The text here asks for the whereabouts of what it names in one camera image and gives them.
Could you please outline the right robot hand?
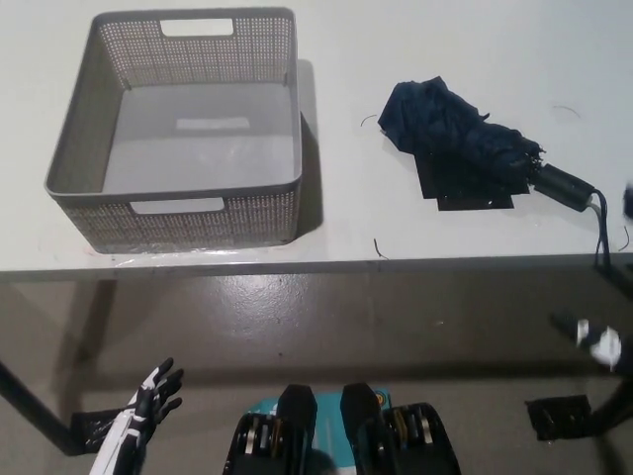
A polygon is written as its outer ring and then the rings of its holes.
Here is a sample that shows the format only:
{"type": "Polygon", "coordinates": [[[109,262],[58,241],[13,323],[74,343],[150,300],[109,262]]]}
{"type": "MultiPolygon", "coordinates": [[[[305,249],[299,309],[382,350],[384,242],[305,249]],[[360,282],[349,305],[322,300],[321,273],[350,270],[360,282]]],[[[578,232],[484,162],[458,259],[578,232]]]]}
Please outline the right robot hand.
{"type": "MultiPolygon", "coordinates": [[[[594,254],[594,269],[615,285],[625,290],[631,283],[614,266],[608,238],[608,205],[604,194],[594,189],[591,192],[598,200],[598,239],[594,254]]],[[[632,337],[625,337],[609,325],[598,325],[587,319],[579,319],[569,313],[552,314],[550,325],[576,348],[583,350],[598,364],[610,372],[632,376],[632,337]]]]}

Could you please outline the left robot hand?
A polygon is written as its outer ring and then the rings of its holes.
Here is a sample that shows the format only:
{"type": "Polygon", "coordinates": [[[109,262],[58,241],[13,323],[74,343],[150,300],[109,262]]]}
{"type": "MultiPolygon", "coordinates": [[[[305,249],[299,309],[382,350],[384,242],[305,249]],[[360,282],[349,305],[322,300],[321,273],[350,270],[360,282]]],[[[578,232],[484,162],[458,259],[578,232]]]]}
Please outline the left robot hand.
{"type": "Polygon", "coordinates": [[[182,404],[176,394],[182,387],[184,370],[172,370],[173,365],[174,359],[168,357],[156,366],[128,402],[128,408],[134,410],[133,419],[144,427],[159,425],[182,404]]]}

